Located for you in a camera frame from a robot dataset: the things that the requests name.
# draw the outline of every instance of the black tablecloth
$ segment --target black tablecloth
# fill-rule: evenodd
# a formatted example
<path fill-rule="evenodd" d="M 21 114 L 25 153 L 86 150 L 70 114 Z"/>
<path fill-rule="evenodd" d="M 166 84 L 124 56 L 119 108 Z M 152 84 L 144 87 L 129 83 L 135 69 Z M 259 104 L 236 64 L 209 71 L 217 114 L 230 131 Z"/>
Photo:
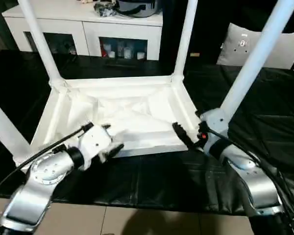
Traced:
<path fill-rule="evenodd" d="M 158 62 L 111 61 L 56 55 L 66 79 L 167 75 Z M 220 106 L 239 67 L 190 65 L 184 84 L 201 112 Z M 30 141 L 50 88 L 35 53 L 0 53 L 0 106 Z M 294 72 L 262 69 L 230 123 L 229 136 L 254 153 L 263 153 L 287 177 L 294 192 Z M 0 144 L 0 179 L 13 168 Z M 23 182 L 22 172 L 1 189 L 8 197 Z M 61 183 L 55 201 L 77 204 L 153 208 L 186 212 L 242 214 L 233 175 L 212 158 L 192 151 L 113 159 L 73 172 Z"/>

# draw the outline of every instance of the white frame pole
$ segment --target white frame pole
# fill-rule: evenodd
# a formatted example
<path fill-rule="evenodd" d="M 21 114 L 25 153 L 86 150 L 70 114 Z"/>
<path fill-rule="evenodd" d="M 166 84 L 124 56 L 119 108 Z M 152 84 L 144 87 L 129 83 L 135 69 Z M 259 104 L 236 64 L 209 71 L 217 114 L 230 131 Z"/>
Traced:
<path fill-rule="evenodd" d="M 173 73 L 173 78 L 177 76 L 181 76 L 183 80 L 183 71 L 186 63 L 188 47 L 190 45 L 194 20 L 197 11 L 197 3 L 198 0 L 188 0 L 187 10 L 180 40 L 180 46 L 177 53 L 177 58 L 175 62 L 175 68 Z"/>
<path fill-rule="evenodd" d="M 294 0 L 279 0 L 274 7 L 257 45 L 242 67 L 220 107 L 227 114 L 229 121 L 265 64 L 293 12 Z"/>
<path fill-rule="evenodd" d="M 13 125 L 0 108 L 0 142 L 13 156 L 28 154 L 31 150 L 29 143 Z"/>
<path fill-rule="evenodd" d="M 38 52 L 47 70 L 50 82 L 62 81 L 59 70 L 54 62 L 52 54 L 50 52 L 49 46 L 46 39 L 39 27 L 37 18 L 35 16 L 34 10 L 29 2 L 29 0 L 18 0 L 19 5 L 23 11 L 26 22 L 29 25 L 31 35 L 34 39 Z"/>

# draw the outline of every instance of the black cable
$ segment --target black cable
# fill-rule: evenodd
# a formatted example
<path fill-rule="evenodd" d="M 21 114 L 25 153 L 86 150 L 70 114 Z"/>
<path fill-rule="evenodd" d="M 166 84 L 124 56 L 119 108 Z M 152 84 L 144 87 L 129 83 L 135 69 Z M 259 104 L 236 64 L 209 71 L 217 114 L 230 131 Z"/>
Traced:
<path fill-rule="evenodd" d="M 3 180 L 1 180 L 0 182 L 0 187 L 1 185 L 8 179 L 10 178 L 11 175 L 13 175 L 14 173 L 16 173 L 17 171 L 21 170 L 24 166 L 26 166 L 27 164 L 31 163 L 33 160 L 37 159 L 39 156 L 43 155 L 44 153 L 50 151 L 52 148 L 55 148 L 56 146 L 58 146 L 59 144 L 63 143 L 64 141 L 72 138 L 73 136 L 75 136 L 76 134 L 78 134 L 81 131 L 88 131 L 90 128 L 92 128 L 94 125 L 92 123 L 88 123 L 85 126 L 82 126 L 81 128 L 79 128 L 77 131 L 74 131 L 73 133 L 63 137 L 62 139 L 60 139 L 59 141 L 49 145 L 48 147 L 40 150 L 38 153 L 34 154 L 32 157 L 30 157 L 29 159 L 27 159 L 26 161 L 24 161 L 22 164 L 20 164 L 17 168 L 15 168 L 10 174 L 8 174 Z"/>
<path fill-rule="evenodd" d="M 287 217 L 289 218 L 289 220 L 291 221 L 291 226 L 292 228 L 294 229 L 294 224 L 293 224 L 293 219 L 291 217 L 291 214 L 287 208 L 287 204 L 286 204 L 286 201 L 284 199 L 284 196 L 281 192 L 280 189 L 282 189 L 284 191 L 284 193 L 287 195 L 288 197 L 288 200 L 291 202 L 292 206 L 294 207 L 294 195 L 293 193 L 291 192 L 285 178 L 284 178 L 284 175 L 277 169 L 277 173 L 280 174 L 281 178 L 282 178 L 282 182 L 281 183 L 277 177 L 264 165 L 262 164 L 262 162 L 257 158 L 255 157 L 254 155 L 252 155 L 248 150 L 246 150 L 245 148 L 243 148 L 242 146 L 240 146 L 239 144 L 235 143 L 234 141 L 230 140 L 229 138 L 221 135 L 220 133 L 210 129 L 208 126 L 206 126 L 206 128 L 208 128 L 208 132 L 218 136 L 219 138 L 225 140 L 225 141 L 228 141 L 229 143 L 233 144 L 234 146 L 238 147 L 240 150 L 242 150 L 243 152 L 245 152 L 248 156 L 250 156 L 253 161 L 255 161 L 256 164 L 258 164 L 258 166 L 265 172 L 265 174 L 273 181 L 273 183 L 276 185 L 276 188 L 277 188 L 277 192 L 280 196 L 280 199 L 282 200 L 282 204 L 285 205 L 284 209 L 285 209 L 285 213 L 287 215 Z"/>

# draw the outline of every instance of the gray cushion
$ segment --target gray cushion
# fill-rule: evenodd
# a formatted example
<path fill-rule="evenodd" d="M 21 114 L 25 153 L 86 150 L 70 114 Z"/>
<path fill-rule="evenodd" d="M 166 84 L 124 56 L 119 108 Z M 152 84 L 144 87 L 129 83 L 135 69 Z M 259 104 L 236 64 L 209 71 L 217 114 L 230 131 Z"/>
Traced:
<path fill-rule="evenodd" d="M 217 64 L 242 66 L 260 38 L 261 32 L 250 31 L 230 23 Z M 290 69 L 294 63 L 294 33 L 283 33 L 264 67 Z"/>

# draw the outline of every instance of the white tray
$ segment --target white tray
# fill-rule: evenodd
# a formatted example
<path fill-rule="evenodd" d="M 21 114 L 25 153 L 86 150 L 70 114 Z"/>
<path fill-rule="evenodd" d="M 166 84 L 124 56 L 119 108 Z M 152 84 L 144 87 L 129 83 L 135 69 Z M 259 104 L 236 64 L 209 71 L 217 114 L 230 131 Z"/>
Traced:
<path fill-rule="evenodd" d="M 182 82 L 171 76 L 66 80 L 52 89 L 31 146 L 59 140 L 90 121 L 111 124 L 124 142 L 119 157 L 186 150 L 172 129 L 179 122 L 196 132 L 198 118 Z"/>

